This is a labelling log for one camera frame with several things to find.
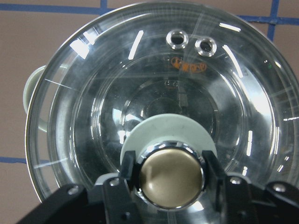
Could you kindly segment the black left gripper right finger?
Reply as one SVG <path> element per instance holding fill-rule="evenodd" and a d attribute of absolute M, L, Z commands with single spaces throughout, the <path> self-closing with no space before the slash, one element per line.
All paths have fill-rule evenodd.
<path fill-rule="evenodd" d="M 223 184 L 225 179 L 225 172 L 222 168 L 218 158 L 210 150 L 202 151 L 201 165 L 203 168 L 204 176 L 204 189 L 208 187 L 216 189 Z"/>

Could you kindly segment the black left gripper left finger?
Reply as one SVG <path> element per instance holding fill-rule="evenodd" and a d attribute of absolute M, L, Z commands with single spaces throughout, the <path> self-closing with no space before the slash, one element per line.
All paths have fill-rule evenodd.
<path fill-rule="evenodd" d="M 126 151 L 121 163 L 119 177 L 126 180 L 129 187 L 133 187 L 136 179 L 135 151 Z"/>

